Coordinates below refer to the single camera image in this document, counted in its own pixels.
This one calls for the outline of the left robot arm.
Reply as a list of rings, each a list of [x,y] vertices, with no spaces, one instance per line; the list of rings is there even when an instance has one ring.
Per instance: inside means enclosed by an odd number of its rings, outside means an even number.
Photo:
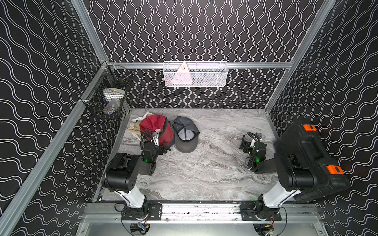
[[[157,157],[169,150],[171,148],[167,143],[157,146],[146,141],[142,144],[141,154],[117,153],[102,176],[102,186],[119,195],[129,208],[144,210],[146,196],[136,186],[137,177],[139,174],[151,176],[156,168]]]

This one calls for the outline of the white item in black basket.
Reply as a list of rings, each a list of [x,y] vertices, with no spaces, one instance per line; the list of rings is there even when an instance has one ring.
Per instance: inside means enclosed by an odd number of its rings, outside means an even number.
[[[106,115],[118,112],[126,92],[120,88],[105,88],[102,92],[104,95],[103,101],[106,103],[102,112]]]

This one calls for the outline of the aluminium corner frame post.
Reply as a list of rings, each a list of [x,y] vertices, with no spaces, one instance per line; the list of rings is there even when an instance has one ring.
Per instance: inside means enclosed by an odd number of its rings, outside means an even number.
[[[108,62],[108,57],[106,55],[102,43],[100,42],[99,36],[96,32],[96,28],[93,25],[93,22],[89,16],[89,12],[85,7],[84,2],[82,0],[72,0],[71,2],[81,21],[84,30],[88,35],[89,42],[91,43],[94,49],[97,59],[101,63]]]

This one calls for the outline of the red and black cap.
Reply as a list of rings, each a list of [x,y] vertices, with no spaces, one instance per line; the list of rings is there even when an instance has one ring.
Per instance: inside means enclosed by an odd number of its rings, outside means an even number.
[[[145,118],[140,123],[141,134],[147,129],[150,131],[148,134],[157,134],[157,137],[153,139],[158,141],[158,146],[163,147],[166,144],[168,148],[171,148],[174,145],[175,137],[167,117],[152,115]]]

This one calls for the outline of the dark grey cap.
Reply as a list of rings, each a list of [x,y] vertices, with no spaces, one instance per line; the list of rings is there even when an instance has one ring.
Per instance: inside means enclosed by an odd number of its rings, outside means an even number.
[[[172,128],[175,146],[179,152],[190,153],[197,148],[200,131],[190,118],[177,116]]]

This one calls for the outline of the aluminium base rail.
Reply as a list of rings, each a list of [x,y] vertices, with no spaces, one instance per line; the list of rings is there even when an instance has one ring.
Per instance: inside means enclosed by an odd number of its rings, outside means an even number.
[[[115,203],[89,204],[82,223],[135,223],[140,220],[121,213]],[[320,216],[313,204],[285,204],[280,212],[257,217],[248,203],[152,203],[148,223],[318,223]]]

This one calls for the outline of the black plastic tool case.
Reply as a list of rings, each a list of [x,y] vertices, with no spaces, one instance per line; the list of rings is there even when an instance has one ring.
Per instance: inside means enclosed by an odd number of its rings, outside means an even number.
[[[294,121],[274,143],[276,153],[295,156],[311,171],[316,183],[295,196],[299,202],[310,202],[350,188],[348,177],[336,159],[330,157],[315,125],[306,119]]]

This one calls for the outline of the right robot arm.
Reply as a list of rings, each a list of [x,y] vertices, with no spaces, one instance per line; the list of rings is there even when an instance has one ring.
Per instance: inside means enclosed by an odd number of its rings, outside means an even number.
[[[293,156],[276,153],[271,159],[266,158],[267,145],[261,141],[260,133],[247,132],[242,137],[239,149],[249,156],[246,158],[248,170],[257,175],[276,173],[279,181],[257,201],[259,211],[281,208],[290,198],[315,185],[316,180],[309,169],[304,168]]]

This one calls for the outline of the pink triangular card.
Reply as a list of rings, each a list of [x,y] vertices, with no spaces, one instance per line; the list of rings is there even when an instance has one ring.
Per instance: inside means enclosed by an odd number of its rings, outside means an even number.
[[[193,79],[186,62],[183,62],[180,65],[171,82],[175,86],[186,86],[193,83]]]

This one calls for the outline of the beige cap with black lettering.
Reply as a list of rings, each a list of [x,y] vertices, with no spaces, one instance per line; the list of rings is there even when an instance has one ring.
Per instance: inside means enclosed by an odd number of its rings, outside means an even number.
[[[141,139],[141,130],[140,130],[140,123],[149,116],[152,116],[153,113],[146,112],[143,116],[137,117],[129,122],[129,126],[127,128],[127,132],[131,133],[134,137],[138,140]]]

